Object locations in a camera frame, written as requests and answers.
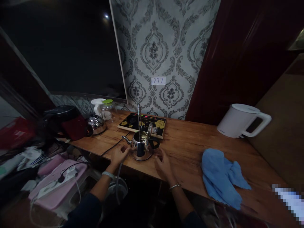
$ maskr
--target wooden countertop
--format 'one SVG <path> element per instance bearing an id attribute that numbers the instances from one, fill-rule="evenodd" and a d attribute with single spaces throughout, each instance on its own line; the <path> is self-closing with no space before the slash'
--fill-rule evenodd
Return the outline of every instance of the wooden countertop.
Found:
<path id="1" fill-rule="evenodd" d="M 103 134 L 85 137 L 71 144 L 101 155 L 128 133 L 117 126 L 129 113 L 120 111 L 119 121 L 108 125 Z M 127 136 L 129 139 L 132 137 L 133 133 Z M 286 183 L 246 140 L 226 137 L 213 125 L 167 118 L 164 139 L 160 143 L 160 147 L 170 156 L 174 173 L 184 189 L 212 199 L 205 189 L 200 163 L 205 149 L 218 149 L 224 152 L 227 159 L 240 164 L 244 178 L 252 187 L 252 190 L 236 187 L 243 199 L 242 212 L 282 227 L 297 224 L 285 205 L 272 192 L 272 184 L 287 187 Z M 109 159 L 110 152 L 104 157 Z M 154 156 L 147 161 L 136 161 L 129 156 L 124 165 L 165 180 L 156 166 Z"/>

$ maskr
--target white electric kettle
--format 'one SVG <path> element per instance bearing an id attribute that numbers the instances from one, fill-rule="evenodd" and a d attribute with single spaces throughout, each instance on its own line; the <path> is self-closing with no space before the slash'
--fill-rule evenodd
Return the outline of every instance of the white electric kettle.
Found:
<path id="1" fill-rule="evenodd" d="M 247 132 L 246 129 L 257 117 L 260 117 L 263 121 L 252 133 Z M 245 104 L 232 104 L 218 125 L 217 130 L 223 135 L 232 138 L 238 138 L 241 135 L 253 137 L 260 133 L 270 121 L 270 115 L 262 113 L 255 107 Z"/>
<path id="2" fill-rule="evenodd" d="M 102 102 L 104 101 L 105 99 L 102 99 L 102 98 L 98 98 L 98 99 L 94 99 L 94 100 L 91 100 L 91 104 L 95 105 L 94 107 L 94 112 L 97 116 L 100 116 L 100 113 L 101 113 L 101 110 L 102 110 Z"/>

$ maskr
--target sleeve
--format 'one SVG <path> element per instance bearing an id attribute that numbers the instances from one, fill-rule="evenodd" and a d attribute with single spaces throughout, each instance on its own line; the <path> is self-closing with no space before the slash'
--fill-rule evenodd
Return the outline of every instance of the sleeve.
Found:
<path id="1" fill-rule="evenodd" d="M 206 224 L 196 214 L 195 211 L 190 212 L 183 222 L 184 228 L 207 228 Z"/>
<path id="2" fill-rule="evenodd" d="M 63 228 L 96 228 L 101 216 L 102 204 L 99 199 L 88 193 L 80 204 L 69 213 Z"/>

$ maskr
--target bracelet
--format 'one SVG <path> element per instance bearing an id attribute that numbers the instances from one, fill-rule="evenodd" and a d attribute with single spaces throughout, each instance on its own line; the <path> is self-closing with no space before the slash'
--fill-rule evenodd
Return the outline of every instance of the bracelet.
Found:
<path id="1" fill-rule="evenodd" d="M 171 188 L 169 188 L 169 191 L 172 191 L 173 188 L 180 187 L 180 186 L 181 186 L 180 184 L 173 185 Z"/>
<path id="2" fill-rule="evenodd" d="M 110 178 L 112 178 L 113 180 L 115 179 L 115 175 L 112 174 L 112 173 L 109 173 L 109 172 L 107 172 L 107 171 L 102 172 L 101 175 L 107 175 L 107 176 L 109 176 Z"/>

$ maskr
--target stainless steel kettle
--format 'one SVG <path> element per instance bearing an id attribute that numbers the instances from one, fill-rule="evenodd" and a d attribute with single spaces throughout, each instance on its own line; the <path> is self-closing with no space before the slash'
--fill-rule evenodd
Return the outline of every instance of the stainless steel kettle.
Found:
<path id="1" fill-rule="evenodd" d="M 87 121 L 93 128 L 93 136 L 100 135 L 107 129 L 105 121 L 98 115 L 91 114 Z"/>
<path id="2" fill-rule="evenodd" d="M 131 141 L 122 136 L 131 146 L 130 152 L 135 160 L 145 161 L 149 159 L 153 154 L 153 150 L 159 147 L 159 139 L 151 137 L 152 132 L 156 134 L 157 127 L 153 128 L 152 124 L 150 124 L 148 132 L 138 131 L 134 133 Z"/>

